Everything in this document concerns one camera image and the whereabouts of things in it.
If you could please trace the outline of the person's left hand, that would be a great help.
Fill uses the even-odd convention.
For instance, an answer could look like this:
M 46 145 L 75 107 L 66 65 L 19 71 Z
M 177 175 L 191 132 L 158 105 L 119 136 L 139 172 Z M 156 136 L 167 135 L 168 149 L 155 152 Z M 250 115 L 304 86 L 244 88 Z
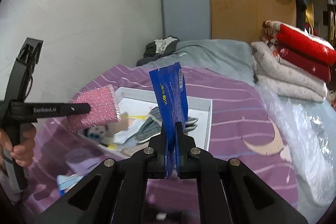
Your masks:
M 33 163 L 33 156 L 35 148 L 35 135 L 37 133 L 36 128 L 32 124 L 24 124 L 25 129 L 22 133 L 24 141 L 21 141 L 18 145 L 13 146 L 9 136 L 5 130 L 1 129 L 1 146 L 9 151 L 11 157 L 16 161 L 16 163 L 25 168 Z

